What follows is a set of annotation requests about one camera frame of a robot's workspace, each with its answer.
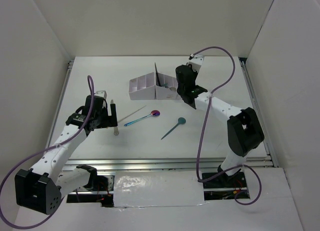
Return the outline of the black knife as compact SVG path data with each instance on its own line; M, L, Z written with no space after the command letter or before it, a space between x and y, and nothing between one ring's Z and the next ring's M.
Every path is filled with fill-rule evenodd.
M158 72L158 68L157 68L156 62L154 62L154 68L155 68L155 77L156 77L157 85L159 87L162 87L162 83L161 83L161 80L160 80L160 76L159 76L159 72Z

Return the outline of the iridescent rainbow spoon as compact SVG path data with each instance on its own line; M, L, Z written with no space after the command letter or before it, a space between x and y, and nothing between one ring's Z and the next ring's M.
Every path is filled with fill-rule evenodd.
M136 120L133 120L133 121L131 121L131 122L128 122L128 123L126 123L126 124L124 124L124 127L128 127L128 126L130 126L130 125L132 125L132 124L135 124L135 123L137 123L137 122L139 122L139 121L142 121L142 120L144 120L144 119L147 119L147 118L150 118L150 117L158 117L158 116L160 116L160 111L159 110L152 110L151 112L150 112L150 114L148 114L148 115L146 115L146 116L143 116L143 117L141 117L141 118L138 118L138 119L136 119Z

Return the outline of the teal spoon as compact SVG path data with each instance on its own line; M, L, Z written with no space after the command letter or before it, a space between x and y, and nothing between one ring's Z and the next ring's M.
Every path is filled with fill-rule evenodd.
M173 126L162 138L161 140L163 140L164 138L166 138L172 131L174 131L178 126L180 125L184 125L186 123L186 119L184 117L179 117L177 120L177 124L175 126Z

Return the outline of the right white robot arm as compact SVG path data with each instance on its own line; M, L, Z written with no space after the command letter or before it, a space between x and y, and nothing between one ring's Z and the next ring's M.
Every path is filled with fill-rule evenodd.
M214 114L226 126L230 151L218 167L218 181L223 187L230 187L246 162L248 153L256 149L265 139L258 116L253 108L243 109L233 106L214 97L213 92L196 85L198 73L192 69L191 64L178 66L175 69L175 74L178 83L177 93L182 100L195 110L205 111L196 168L199 168L200 153L209 114Z

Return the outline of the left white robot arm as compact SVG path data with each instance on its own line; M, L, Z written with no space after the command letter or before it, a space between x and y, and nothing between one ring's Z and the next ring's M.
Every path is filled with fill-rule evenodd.
M111 177L98 175L97 169L77 165L70 172L62 169L77 147L95 129L117 127L116 105L108 105L107 93L88 95L85 105L68 117L53 149L47 151L29 170L20 169L14 177L16 203L19 206L53 214L62 199L78 188L87 191L112 190Z

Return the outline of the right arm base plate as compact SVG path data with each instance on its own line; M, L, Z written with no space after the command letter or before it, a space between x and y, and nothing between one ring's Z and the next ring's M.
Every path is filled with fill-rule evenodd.
M210 181L203 182L202 186L205 191L233 191L246 189L247 181L244 172L239 171L232 177L222 174Z

